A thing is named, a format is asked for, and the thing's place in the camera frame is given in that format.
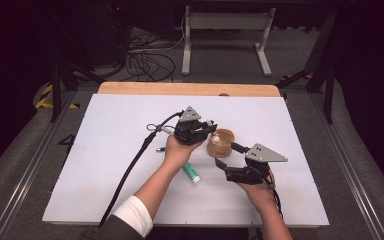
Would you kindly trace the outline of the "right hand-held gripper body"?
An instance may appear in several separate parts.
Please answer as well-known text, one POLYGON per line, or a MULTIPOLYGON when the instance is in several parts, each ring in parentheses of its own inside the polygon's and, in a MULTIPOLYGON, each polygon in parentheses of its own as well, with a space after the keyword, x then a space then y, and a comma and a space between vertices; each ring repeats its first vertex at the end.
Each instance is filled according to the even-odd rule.
POLYGON ((271 185, 271 182, 268 180, 270 172, 269 162, 288 161, 286 156, 283 156, 259 143, 254 144, 251 148, 249 148, 249 151, 243 155, 246 163, 244 167, 237 168, 227 166, 224 171, 228 181, 249 185, 256 185, 265 182, 271 185))

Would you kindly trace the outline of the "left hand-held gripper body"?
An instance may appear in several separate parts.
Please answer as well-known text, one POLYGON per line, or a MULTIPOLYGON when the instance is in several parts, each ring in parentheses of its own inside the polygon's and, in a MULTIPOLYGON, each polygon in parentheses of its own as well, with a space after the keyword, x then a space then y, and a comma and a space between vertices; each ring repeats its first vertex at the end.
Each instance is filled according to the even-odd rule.
POLYGON ((175 126, 174 136, 185 145, 193 145, 204 141, 208 134, 203 131, 203 123, 200 122, 201 116, 195 109, 188 106, 180 115, 175 126))

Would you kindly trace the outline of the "wooden cup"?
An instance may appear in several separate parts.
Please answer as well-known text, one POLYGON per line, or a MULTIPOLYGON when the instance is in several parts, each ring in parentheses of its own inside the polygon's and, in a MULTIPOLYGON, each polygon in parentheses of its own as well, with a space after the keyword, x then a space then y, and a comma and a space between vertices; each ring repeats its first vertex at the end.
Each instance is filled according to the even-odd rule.
POLYGON ((217 129, 215 132, 219 134, 221 139, 220 145, 214 145, 210 142, 210 135, 207 142, 207 153, 215 158, 227 158, 230 156, 232 149, 231 143, 235 140, 233 132, 229 129, 217 129))

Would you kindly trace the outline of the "green and white glue stick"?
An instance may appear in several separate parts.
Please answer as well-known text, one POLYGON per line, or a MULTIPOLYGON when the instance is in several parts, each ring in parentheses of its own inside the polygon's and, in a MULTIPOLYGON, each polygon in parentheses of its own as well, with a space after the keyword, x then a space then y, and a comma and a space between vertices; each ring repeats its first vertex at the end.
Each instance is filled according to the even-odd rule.
POLYGON ((183 170, 193 184, 198 184, 201 182, 201 177, 199 176, 199 174, 196 172, 196 170, 192 167, 190 163, 186 163, 183 166, 183 170))

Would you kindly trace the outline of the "person's left hand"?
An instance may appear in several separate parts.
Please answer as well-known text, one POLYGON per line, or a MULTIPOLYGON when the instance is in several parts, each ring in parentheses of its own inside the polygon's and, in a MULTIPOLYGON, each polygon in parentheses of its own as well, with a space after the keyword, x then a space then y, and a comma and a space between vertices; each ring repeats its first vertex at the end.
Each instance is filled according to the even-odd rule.
POLYGON ((201 145, 202 142, 184 145, 174 136, 169 136, 166 140, 165 157, 162 167, 171 171, 179 171, 189 161, 193 151, 201 145))

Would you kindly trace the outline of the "person's right hand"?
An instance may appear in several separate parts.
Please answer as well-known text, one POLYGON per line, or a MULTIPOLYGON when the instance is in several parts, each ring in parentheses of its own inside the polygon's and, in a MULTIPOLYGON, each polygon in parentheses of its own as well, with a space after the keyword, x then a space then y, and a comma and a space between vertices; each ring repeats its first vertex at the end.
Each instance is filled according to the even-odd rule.
POLYGON ((274 193, 265 184, 238 183, 238 186, 245 191, 249 201, 258 211, 276 207, 274 193))

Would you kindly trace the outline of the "white table board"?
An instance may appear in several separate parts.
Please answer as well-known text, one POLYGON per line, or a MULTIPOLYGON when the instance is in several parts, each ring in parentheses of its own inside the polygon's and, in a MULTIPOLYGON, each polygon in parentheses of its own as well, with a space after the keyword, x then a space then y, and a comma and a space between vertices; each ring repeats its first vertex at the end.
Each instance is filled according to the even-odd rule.
MULTIPOLYGON (((260 143, 288 158, 271 164, 286 224, 325 226, 316 183, 284 100, 280 97, 93 95, 43 219, 53 224, 96 225, 109 206, 118 207, 158 168, 159 133, 142 146, 148 125, 175 125, 174 113, 193 107, 205 120, 234 133, 239 144, 260 143)), ((184 172, 173 179, 159 208, 157 226, 247 227, 261 220, 244 191, 225 178, 204 146, 190 163, 201 177, 184 172)))

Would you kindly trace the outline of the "black metal stand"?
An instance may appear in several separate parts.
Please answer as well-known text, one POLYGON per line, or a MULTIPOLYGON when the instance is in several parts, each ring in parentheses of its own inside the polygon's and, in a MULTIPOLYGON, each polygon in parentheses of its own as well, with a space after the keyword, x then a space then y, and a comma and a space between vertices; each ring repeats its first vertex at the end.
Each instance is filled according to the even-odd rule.
POLYGON ((78 88, 75 72, 80 73, 86 79, 102 84, 104 79, 98 75, 86 70, 85 68, 77 65, 68 60, 60 60, 53 64, 51 68, 51 81, 52 84, 52 104, 53 112, 51 121, 55 122, 62 112, 62 98, 61 98, 61 85, 64 85, 68 91, 75 91, 78 88))
POLYGON ((306 90, 308 93, 317 93, 322 86, 325 86, 323 114, 329 124, 333 123, 331 114, 334 89, 334 66, 333 60, 329 56, 326 47, 330 40, 336 15, 337 11, 331 10, 327 16, 304 69, 292 76, 286 76, 276 84, 278 89, 282 89, 299 79, 303 79, 308 74, 312 74, 311 79, 306 85, 306 90))

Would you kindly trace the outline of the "dark box with red light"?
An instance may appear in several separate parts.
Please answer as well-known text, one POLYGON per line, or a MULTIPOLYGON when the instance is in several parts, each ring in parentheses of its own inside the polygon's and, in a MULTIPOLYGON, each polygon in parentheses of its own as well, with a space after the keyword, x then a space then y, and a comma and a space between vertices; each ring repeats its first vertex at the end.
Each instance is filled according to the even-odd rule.
POLYGON ((125 66, 126 29, 120 17, 120 8, 110 3, 93 3, 91 7, 90 55, 95 65, 112 68, 125 66))

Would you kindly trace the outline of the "aluminium floor rail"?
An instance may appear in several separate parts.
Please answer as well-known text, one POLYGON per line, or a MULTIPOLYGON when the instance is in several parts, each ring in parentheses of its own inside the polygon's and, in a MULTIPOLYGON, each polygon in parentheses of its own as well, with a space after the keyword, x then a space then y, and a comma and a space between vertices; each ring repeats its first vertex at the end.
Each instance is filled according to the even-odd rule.
POLYGON ((62 109, 53 122, 49 122, 44 136, 38 145, 32 159, 30 160, 26 170, 24 171, 21 179, 18 181, 15 189, 12 192, 11 198, 5 206, 2 214, 0 215, 0 240, 4 240, 14 218, 19 211, 25 197, 30 190, 30 187, 39 171, 44 156, 49 149, 50 142, 57 131, 60 122, 62 121, 65 113, 67 112, 71 101, 76 96, 76 91, 68 91, 63 97, 62 109))
POLYGON ((335 126, 330 123, 324 114, 323 103, 317 94, 309 94, 309 98, 316 108, 318 115, 329 135, 330 141, 335 149, 338 164, 347 181, 356 204, 362 214, 363 219, 371 233, 373 240, 384 240, 384 226, 376 213, 372 201, 369 199, 366 189, 363 187, 357 172, 355 171, 350 158, 339 139, 335 126))

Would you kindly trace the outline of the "desk with white frame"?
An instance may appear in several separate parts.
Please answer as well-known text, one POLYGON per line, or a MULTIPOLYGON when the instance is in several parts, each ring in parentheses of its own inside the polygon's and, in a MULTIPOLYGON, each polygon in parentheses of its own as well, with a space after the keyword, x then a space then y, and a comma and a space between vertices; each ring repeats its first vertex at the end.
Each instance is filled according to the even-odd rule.
POLYGON ((214 13, 193 12, 190 6, 185 7, 184 15, 184 49, 182 70, 183 75, 190 73, 191 65, 191 31, 192 30, 261 30, 261 41, 254 44, 261 69, 265 76, 271 76, 265 46, 268 40, 276 9, 270 8, 264 13, 214 13))

